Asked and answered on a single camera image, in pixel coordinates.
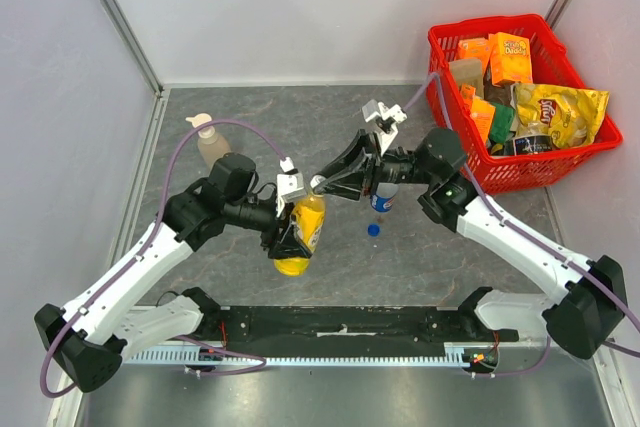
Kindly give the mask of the yellow juice bottle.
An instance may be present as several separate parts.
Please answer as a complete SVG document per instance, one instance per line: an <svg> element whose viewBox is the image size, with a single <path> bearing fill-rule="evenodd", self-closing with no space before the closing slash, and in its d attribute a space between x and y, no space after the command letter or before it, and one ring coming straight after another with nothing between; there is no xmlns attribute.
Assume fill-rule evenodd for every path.
<svg viewBox="0 0 640 427"><path fill-rule="evenodd" d="M296 203L292 213L298 223L302 239L311 252L314 253L326 214L326 203L323 195L314 194L309 186L308 194ZM296 277L305 273L310 262L311 258L275 260L274 266L281 274Z"/></svg>

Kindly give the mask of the clear blue label bottle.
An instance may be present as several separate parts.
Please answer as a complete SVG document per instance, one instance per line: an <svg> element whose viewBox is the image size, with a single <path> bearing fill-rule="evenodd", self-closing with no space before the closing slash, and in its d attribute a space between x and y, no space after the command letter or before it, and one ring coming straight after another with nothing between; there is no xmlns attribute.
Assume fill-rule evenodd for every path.
<svg viewBox="0 0 640 427"><path fill-rule="evenodd" d="M371 207L380 213L389 212L394 199L399 191L399 186L392 183L379 183L375 192L371 195Z"/></svg>

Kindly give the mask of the blue bottle cap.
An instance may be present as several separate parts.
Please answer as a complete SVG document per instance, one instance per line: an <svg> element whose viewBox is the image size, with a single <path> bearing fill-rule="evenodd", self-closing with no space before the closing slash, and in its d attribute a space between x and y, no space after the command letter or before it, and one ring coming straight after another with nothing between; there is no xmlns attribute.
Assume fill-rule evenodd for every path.
<svg viewBox="0 0 640 427"><path fill-rule="evenodd" d="M380 235L381 228L378 224L369 224L367 227L367 233L371 237L377 237Z"/></svg>

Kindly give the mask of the white juice bottle cap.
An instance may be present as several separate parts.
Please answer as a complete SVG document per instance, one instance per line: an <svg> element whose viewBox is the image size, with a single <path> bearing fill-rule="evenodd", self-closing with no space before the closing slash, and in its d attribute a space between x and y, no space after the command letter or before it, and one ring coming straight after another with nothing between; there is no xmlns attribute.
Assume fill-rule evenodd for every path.
<svg viewBox="0 0 640 427"><path fill-rule="evenodd" d="M323 191L326 178L321 175L314 175L310 180L310 188L314 194L319 194Z"/></svg>

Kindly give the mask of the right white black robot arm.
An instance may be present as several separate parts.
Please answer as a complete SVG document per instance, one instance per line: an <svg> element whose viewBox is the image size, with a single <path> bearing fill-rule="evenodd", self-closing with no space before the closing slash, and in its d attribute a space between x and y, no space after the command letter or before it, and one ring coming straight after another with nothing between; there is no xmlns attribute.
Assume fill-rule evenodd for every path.
<svg viewBox="0 0 640 427"><path fill-rule="evenodd" d="M357 201L379 185L424 185L418 198L434 223L486 247L536 284L550 301L541 318L551 339L589 359L624 319L639 318L627 303L622 267L609 256L592 260L570 251L508 214L471 174L456 132L434 128L413 150L384 151L375 134L358 131L351 144L311 181L317 194Z"/></svg>

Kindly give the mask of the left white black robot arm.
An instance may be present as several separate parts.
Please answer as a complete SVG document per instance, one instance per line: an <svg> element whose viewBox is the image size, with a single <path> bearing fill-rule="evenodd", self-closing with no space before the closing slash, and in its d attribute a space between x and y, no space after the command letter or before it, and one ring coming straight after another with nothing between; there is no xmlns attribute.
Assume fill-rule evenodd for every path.
<svg viewBox="0 0 640 427"><path fill-rule="evenodd" d="M255 163L241 154L224 155L208 176L162 200L141 239L92 286L62 307L41 307L34 322L46 350L42 393L56 395L47 386L52 363L72 387L89 393L110 380L124 361L157 343L191 333L201 340L215 336L218 305L198 288L139 320L126 316L161 277L226 226L259 233L271 259L310 258L291 219L292 202L306 193L303 175L290 159L282 161L281 169L274 192L260 199L252 191L258 179Z"/></svg>

